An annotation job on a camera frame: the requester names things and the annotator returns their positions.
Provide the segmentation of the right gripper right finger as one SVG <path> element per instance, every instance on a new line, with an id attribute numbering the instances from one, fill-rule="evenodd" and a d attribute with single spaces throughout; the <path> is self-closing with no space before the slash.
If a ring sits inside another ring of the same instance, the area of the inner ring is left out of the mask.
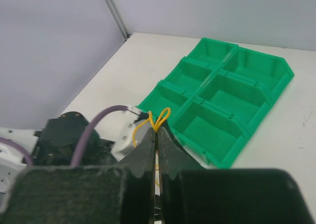
<path id="1" fill-rule="evenodd" d="M 161 127 L 157 138 L 159 175 L 162 179 L 174 180 L 181 171 L 203 169 L 180 145 L 169 127 Z"/>

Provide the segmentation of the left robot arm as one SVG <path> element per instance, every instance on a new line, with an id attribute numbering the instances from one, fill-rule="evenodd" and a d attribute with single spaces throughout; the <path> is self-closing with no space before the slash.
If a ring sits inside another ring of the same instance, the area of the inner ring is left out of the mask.
<path id="1" fill-rule="evenodd" d="M 0 137 L 24 149 L 35 166 L 70 165 L 76 146 L 90 122 L 79 112 L 66 112 L 49 119 L 41 130 L 1 127 Z M 111 155 L 114 142 L 102 139 L 93 130 L 81 165 L 110 165 L 117 161 Z M 0 197 L 3 199 L 17 175 L 27 167 L 24 154 L 7 144 L 0 145 Z"/>

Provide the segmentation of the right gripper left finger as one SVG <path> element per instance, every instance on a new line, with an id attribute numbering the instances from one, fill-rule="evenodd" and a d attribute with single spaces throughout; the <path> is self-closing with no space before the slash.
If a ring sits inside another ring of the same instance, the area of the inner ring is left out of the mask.
<path id="1" fill-rule="evenodd" d="M 156 133 L 149 128 L 140 144 L 116 167 L 116 176 L 134 177 L 137 179 L 148 177 L 149 180 L 156 178 Z"/>

